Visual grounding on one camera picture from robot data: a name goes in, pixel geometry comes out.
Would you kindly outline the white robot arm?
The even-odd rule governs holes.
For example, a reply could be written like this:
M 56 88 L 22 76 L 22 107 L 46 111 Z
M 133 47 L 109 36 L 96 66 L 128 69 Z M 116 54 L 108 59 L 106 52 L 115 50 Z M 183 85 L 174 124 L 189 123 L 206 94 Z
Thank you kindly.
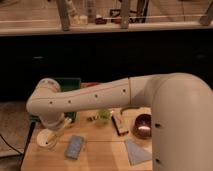
M 195 75 L 136 76 L 65 92 L 45 78 L 26 103 L 52 130 L 65 112 L 124 107 L 151 109 L 153 171 L 213 171 L 213 89 Z

